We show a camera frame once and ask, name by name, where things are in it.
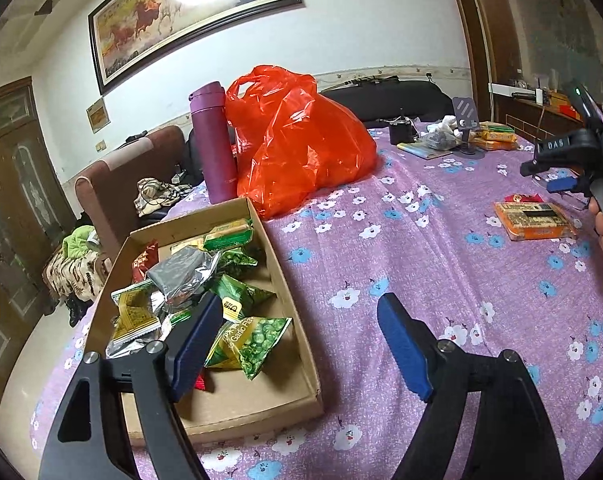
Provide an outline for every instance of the bed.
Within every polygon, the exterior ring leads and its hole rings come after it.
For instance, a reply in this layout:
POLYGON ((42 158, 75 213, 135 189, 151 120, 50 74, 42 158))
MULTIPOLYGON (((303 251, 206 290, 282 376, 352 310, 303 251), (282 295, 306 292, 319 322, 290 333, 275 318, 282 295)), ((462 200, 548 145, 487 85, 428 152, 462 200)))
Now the bed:
MULTIPOLYGON (((576 240, 512 242, 493 202, 513 193, 547 197, 519 174, 532 155, 527 141, 520 151, 477 161, 425 161, 390 145, 387 130, 371 136, 380 158, 372 176, 321 190, 266 222, 319 368, 325 416, 277 434, 198 446, 211 479, 391 478, 424 404, 406 389, 377 326, 384 292, 467 352, 519 352, 549 414, 566 479, 578 478, 603 446, 603 265, 593 218, 567 208, 576 240)), ((201 185, 169 218, 207 204, 201 185)), ((33 414, 39 453, 92 314, 33 414)), ((478 400, 469 396, 446 478, 461 475, 478 400)), ((141 478, 155 478, 145 450, 134 452, 141 478)))

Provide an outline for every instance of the tiled floor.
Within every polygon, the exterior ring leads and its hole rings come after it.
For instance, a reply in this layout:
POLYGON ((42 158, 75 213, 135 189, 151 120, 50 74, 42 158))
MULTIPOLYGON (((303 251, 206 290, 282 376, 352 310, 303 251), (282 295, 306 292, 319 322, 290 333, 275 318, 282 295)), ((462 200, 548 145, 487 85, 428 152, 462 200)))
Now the tiled floor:
POLYGON ((30 418, 48 376, 72 337, 68 320, 63 303, 39 320, 19 355, 0 404, 0 447, 26 480, 37 480, 40 462, 30 443, 30 418))

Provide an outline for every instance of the framed painting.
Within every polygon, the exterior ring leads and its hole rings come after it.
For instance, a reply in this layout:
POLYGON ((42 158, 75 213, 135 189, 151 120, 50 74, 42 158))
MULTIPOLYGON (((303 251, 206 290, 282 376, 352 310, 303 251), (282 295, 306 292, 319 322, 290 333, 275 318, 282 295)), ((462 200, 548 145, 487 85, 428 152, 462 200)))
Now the framed painting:
POLYGON ((104 94, 128 76, 195 38, 302 0, 105 0, 88 17, 104 94))

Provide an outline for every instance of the book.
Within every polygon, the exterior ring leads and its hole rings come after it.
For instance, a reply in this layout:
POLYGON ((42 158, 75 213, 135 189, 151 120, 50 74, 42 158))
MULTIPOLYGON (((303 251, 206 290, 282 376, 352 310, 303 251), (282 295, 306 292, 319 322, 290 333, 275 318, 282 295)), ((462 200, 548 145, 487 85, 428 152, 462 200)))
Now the book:
POLYGON ((453 153, 448 150, 434 150, 425 145, 424 142, 413 142, 411 144, 400 142, 397 147, 402 150, 402 152, 412 153, 420 158, 425 158, 425 160, 431 160, 432 158, 437 158, 438 156, 450 155, 453 153))

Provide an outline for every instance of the bolt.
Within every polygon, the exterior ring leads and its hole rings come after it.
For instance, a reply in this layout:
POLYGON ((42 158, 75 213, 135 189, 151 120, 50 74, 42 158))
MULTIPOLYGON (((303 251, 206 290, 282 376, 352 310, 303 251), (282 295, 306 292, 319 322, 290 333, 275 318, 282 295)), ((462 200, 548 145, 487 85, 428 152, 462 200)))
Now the bolt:
POLYGON ((93 364, 95 361, 99 359, 99 354, 97 352, 87 352, 84 356, 84 362, 87 365, 93 364))
POLYGON ((164 349, 164 344, 161 341, 151 341, 146 345, 146 351, 149 354, 156 354, 164 349))
POLYGON ((441 352, 452 352, 455 349, 455 343, 453 343, 450 339, 440 339, 437 342, 437 348, 441 352))
POLYGON ((504 359, 509 363, 517 363, 519 360, 519 354, 514 350, 504 350, 504 359))

